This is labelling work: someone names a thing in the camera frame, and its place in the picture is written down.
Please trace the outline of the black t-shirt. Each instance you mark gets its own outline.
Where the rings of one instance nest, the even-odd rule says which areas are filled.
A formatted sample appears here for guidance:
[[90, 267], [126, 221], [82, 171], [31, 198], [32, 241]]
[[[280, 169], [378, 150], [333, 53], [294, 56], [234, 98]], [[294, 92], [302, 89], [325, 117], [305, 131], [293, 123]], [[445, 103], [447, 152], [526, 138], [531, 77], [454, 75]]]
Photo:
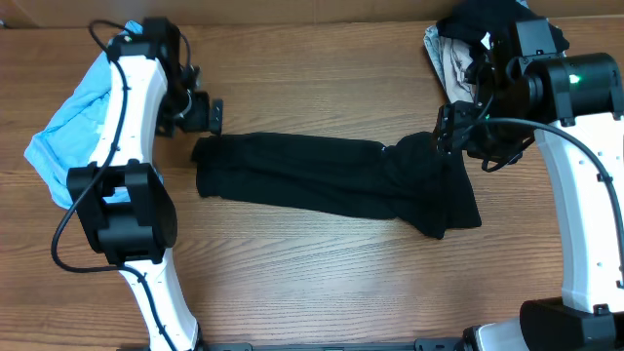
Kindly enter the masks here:
[[203, 198], [398, 218], [435, 239], [482, 224], [461, 154], [438, 154], [428, 132], [394, 145], [271, 133], [210, 136], [197, 140], [191, 159]]

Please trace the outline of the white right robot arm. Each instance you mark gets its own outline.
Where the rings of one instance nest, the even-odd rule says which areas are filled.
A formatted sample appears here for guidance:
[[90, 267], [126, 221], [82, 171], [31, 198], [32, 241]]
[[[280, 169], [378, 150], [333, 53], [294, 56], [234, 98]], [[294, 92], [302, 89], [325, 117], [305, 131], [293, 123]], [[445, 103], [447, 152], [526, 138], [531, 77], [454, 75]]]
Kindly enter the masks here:
[[485, 94], [441, 108], [437, 147], [492, 171], [536, 145], [554, 193], [562, 292], [506, 322], [468, 328], [457, 350], [619, 350], [623, 346], [623, 87], [614, 58], [554, 46], [494, 49], [474, 69]]

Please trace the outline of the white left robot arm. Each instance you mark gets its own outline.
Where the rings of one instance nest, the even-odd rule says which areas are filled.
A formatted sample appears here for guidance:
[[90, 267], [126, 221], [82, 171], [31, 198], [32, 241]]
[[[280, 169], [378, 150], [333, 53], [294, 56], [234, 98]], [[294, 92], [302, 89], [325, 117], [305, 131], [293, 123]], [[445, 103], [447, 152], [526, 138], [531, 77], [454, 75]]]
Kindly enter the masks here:
[[153, 164], [157, 136], [220, 135], [223, 103], [198, 89], [200, 70], [181, 63], [190, 46], [182, 34], [115, 37], [105, 53], [111, 96], [104, 130], [67, 187], [89, 245], [119, 273], [147, 326], [149, 350], [201, 350], [203, 337], [176, 274], [176, 208]]

